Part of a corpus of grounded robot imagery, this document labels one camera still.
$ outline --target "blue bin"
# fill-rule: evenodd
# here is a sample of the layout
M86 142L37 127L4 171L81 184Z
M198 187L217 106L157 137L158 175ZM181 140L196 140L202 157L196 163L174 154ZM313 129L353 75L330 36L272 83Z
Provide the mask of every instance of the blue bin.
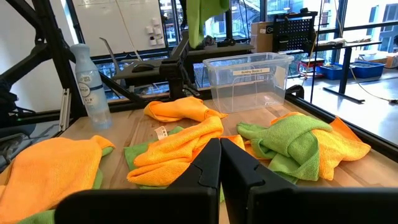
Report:
M325 78L329 80L339 80L343 76L343 65L340 65L338 63L331 63L333 67L327 67L327 66L320 66L316 68L316 71L319 73L322 73ZM348 78L352 78L353 73L351 70L348 72Z
M380 77L383 73L384 64L372 62L354 62L351 63L357 78Z

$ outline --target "plastic storage container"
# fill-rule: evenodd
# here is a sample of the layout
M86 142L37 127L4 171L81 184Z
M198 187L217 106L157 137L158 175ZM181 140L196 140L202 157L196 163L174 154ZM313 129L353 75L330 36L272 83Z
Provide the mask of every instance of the plastic storage container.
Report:
M343 76L343 65L338 63L331 63L331 66L319 66L315 70L324 74L325 78L329 80L339 80ZM353 73L351 70L348 71L348 78L352 78Z
M384 64L372 62L354 62L353 71L356 78L379 77L383 73Z
M204 60L218 110L231 113L282 104L293 59L277 53L258 53Z

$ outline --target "wooden table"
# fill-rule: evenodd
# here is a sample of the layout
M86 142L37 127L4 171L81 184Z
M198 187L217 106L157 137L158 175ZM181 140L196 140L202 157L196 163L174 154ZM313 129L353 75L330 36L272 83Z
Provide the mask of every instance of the wooden table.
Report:
M209 108L216 109L210 100L205 101L205 104ZM273 119L291 111L308 114L287 101L281 106L231 113L227 118L222 119L223 135L237 134L236 124L241 121L269 126ZM116 146L115 150L102 158L99 165L104 175L101 186L103 189L137 188L126 179L129 169L124 158L124 147L156 138L154 129L159 126L165 126L170 131L176 126L187 128L198 124L190 119L173 123L159 122L144 116L143 110L113 113L112 117L113 126L108 130L94 131L89 118L85 117L80 118L61 135L61 137L78 140L99 134L113 142ZM398 187L398 164L372 150L358 161L341 162L335 169L335 178L332 181L319 178L316 182L300 180L297 184L314 187ZM220 205L220 223L229 223L225 203Z

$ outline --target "green cloth hanging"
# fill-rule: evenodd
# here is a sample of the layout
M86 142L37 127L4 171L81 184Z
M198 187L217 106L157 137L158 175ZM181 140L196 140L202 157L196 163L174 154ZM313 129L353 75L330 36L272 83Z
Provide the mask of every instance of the green cloth hanging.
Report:
M268 168L296 183L298 179L318 180L320 153L318 139L311 130L332 131L323 121L309 116L293 115L269 128L239 123L237 130L251 140L257 157L272 159Z
M204 38L203 25L229 9L229 0L187 0L189 44L195 48Z

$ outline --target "small tag on cloth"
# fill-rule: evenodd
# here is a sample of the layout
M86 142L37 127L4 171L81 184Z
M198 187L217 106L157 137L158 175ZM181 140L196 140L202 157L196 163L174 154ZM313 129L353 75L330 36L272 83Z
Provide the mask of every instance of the small tag on cloth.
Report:
M155 129L155 132L157 134L157 139L162 140L163 138L167 137L167 131L164 126L161 126L157 129Z

